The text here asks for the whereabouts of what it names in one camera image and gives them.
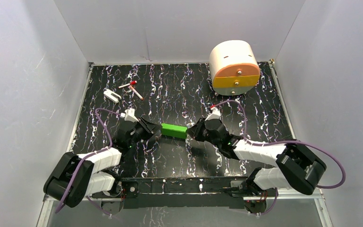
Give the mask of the green paper box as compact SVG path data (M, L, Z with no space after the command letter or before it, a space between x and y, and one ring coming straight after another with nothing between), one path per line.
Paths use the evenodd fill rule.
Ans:
M163 136L178 138L178 139L186 139L187 138L187 127L186 126L179 126L174 124L161 124L161 133Z

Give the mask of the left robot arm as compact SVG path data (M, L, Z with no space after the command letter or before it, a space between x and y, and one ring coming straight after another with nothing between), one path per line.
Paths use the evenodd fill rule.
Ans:
M85 154L66 152L44 184L43 192L63 206L75 207L86 196L106 192L116 197L122 192L122 184L110 167L120 164L126 153L139 141L149 140L162 129L160 124L137 120L120 123L112 143L99 151Z

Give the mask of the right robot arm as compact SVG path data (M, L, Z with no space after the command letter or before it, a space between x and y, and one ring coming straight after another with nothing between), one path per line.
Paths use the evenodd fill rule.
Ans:
M299 141L256 146L242 136L229 133L220 119L200 118L186 133L196 141L211 143L226 158L271 165L272 168L256 168L239 185L240 191L254 196L272 188L294 189L311 195L327 169L326 164Z

